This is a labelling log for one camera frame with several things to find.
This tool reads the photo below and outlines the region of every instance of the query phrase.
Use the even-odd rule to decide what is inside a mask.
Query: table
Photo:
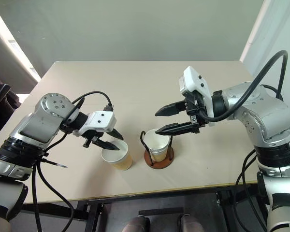
[[[244,126],[239,121],[223,121],[201,128],[200,134],[175,136],[173,163],[162,170],[145,164],[141,131],[160,128],[174,122],[189,121],[182,112],[171,117],[155,117],[162,106],[181,101],[178,78],[191,65],[211,91],[225,89],[252,77],[239,61],[59,61],[34,88],[0,132],[0,145],[23,116],[34,110],[46,93],[57,92],[71,101],[93,90],[109,95],[117,118],[115,128],[123,135],[133,158],[133,165],[118,171],[101,156],[101,148],[82,147],[83,138],[68,135],[50,150],[48,159],[67,169],[42,163],[45,178],[68,200],[102,199],[142,194],[203,189],[233,185],[245,156],[253,149]],[[106,99],[86,97],[83,113],[102,110]],[[111,141],[109,135],[103,140]],[[254,163],[246,173],[248,182],[256,182]],[[29,192],[25,203],[32,203],[31,180],[25,181]],[[58,201],[43,183],[37,181],[40,203]]]

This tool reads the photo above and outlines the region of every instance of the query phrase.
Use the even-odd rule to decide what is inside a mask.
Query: metal frame
[[[154,193],[144,193],[129,196],[118,196],[111,198],[98,198],[93,200],[79,201],[77,208],[75,209],[74,219],[87,220],[85,232],[95,232],[100,231],[99,228],[103,227],[105,224],[107,215],[103,211],[104,204],[110,204],[118,201],[128,201],[136,199],[148,199],[148,198],[163,198],[163,197],[176,197],[192,194],[202,194],[202,193],[216,193],[217,203],[221,206],[223,210],[224,219],[226,222],[226,227],[228,232],[238,232],[237,223],[233,214],[232,203],[233,203],[233,190],[234,186],[223,186],[223,187],[208,187],[208,188],[195,188],[195,189],[185,189],[185,190],[171,190],[165,192],[154,192]],[[248,191],[251,196],[255,196],[258,202],[260,211],[262,212],[263,218],[267,219],[267,208],[262,201],[262,198],[258,196],[258,186],[257,184],[249,184]],[[244,191],[240,191],[236,195],[237,202],[246,199]],[[32,204],[23,205],[22,210],[33,212]],[[70,216],[70,210],[68,207],[59,206],[51,203],[41,203],[39,204],[39,210],[41,214],[56,216],[60,218],[68,218]],[[164,209],[155,209],[157,211],[163,212]]]

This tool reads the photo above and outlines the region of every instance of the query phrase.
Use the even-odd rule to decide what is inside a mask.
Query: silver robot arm
[[[8,221],[18,214],[27,195],[28,188],[19,180],[29,178],[37,161],[47,161],[43,156],[48,155],[47,147],[59,130],[84,137],[84,147],[93,143],[118,150],[115,145],[100,140],[104,132],[123,139],[114,129],[112,105],[88,115],[80,112],[80,106],[61,94],[46,94],[34,112],[24,117],[4,141],[0,148],[0,232],[10,230]]]
[[[204,78],[192,67],[184,71],[179,80],[184,101],[162,107],[156,116],[171,116],[186,110],[190,122],[170,124],[156,133],[179,135],[199,133],[208,121],[199,114],[206,110],[210,117],[217,117],[238,102],[250,86],[241,83],[211,96]],[[243,123],[258,157],[258,186],[268,199],[269,232],[290,232],[290,109],[281,100],[267,94],[264,86],[258,85],[248,99],[227,120]]]

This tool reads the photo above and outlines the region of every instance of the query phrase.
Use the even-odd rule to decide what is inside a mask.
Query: white paper cup
[[[156,162],[161,162],[167,155],[170,136],[156,134],[155,131],[157,130],[152,129],[146,132],[144,135],[144,143],[149,148],[151,158]]]
[[[132,158],[128,151],[128,145],[122,140],[114,140],[111,143],[117,146],[119,150],[113,151],[102,149],[102,159],[119,170],[127,170],[130,168],[132,165]]]

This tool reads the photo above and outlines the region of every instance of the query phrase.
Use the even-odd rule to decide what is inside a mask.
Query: white wall
[[[43,76],[57,60],[238,60],[262,0],[0,0]]]
[[[268,1],[269,6],[250,45],[243,64],[256,76],[259,70],[279,50],[289,54],[285,81],[282,88],[284,101],[290,107],[290,0]],[[273,66],[264,78],[263,83],[277,87],[281,68],[281,59]]]

